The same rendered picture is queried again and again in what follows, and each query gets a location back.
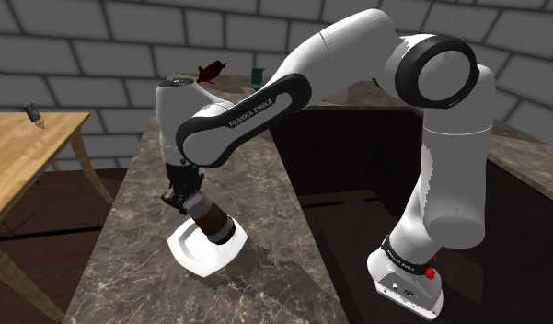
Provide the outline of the brown and grey cylinder cup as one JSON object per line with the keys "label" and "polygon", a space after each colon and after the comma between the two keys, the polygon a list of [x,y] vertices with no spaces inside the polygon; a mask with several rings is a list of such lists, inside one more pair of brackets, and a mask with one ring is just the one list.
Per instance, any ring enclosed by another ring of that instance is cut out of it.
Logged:
{"label": "brown and grey cylinder cup", "polygon": [[228,242],[236,232],[234,219],[200,191],[189,196],[183,208],[206,238],[216,245]]}

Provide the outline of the white square plate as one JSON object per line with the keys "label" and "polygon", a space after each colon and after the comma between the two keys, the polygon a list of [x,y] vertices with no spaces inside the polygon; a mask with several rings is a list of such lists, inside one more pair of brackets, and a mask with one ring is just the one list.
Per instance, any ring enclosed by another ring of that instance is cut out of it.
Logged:
{"label": "white square plate", "polygon": [[236,258],[248,240],[242,226],[234,221],[236,232],[223,245],[210,242],[189,218],[168,238],[175,260],[187,271],[201,277],[218,272]]}

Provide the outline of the red and blue fish figure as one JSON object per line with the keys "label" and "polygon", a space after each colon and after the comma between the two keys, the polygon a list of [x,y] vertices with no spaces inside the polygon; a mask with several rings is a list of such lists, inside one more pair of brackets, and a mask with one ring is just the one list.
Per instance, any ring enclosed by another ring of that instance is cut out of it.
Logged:
{"label": "red and blue fish figure", "polygon": [[213,80],[219,76],[221,71],[226,68],[226,63],[221,63],[220,61],[214,61],[205,68],[201,66],[198,67],[199,75],[197,78],[197,83],[208,82],[213,84]]}

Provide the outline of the dark pepper shaker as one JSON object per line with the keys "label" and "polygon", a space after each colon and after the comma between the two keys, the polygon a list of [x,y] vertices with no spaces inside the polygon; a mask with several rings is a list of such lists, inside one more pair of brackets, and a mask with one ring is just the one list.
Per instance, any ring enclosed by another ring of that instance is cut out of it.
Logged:
{"label": "dark pepper shaker", "polygon": [[38,128],[44,129],[45,122],[44,119],[40,116],[40,113],[36,109],[35,105],[32,102],[28,102],[23,106],[24,111],[27,113],[30,121]]}

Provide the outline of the wooden table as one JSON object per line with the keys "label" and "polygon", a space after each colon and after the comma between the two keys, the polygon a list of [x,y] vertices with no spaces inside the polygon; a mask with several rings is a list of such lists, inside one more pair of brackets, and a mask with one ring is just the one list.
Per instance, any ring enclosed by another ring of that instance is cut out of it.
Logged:
{"label": "wooden table", "polygon": [[[88,112],[43,112],[38,126],[23,112],[0,112],[0,222],[67,145],[101,197],[114,203],[84,145],[81,129],[89,116]],[[63,311],[1,249],[0,280],[54,323],[63,322]]]}

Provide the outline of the dark robot stand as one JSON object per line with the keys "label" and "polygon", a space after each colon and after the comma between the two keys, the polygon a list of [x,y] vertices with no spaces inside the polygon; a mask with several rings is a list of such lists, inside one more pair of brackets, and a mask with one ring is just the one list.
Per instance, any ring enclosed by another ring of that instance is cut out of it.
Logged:
{"label": "dark robot stand", "polygon": [[304,214],[350,324],[486,324],[484,271],[450,249],[437,253],[444,291],[437,319],[427,321],[376,292],[366,259],[397,222],[379,201],[319,204]]}

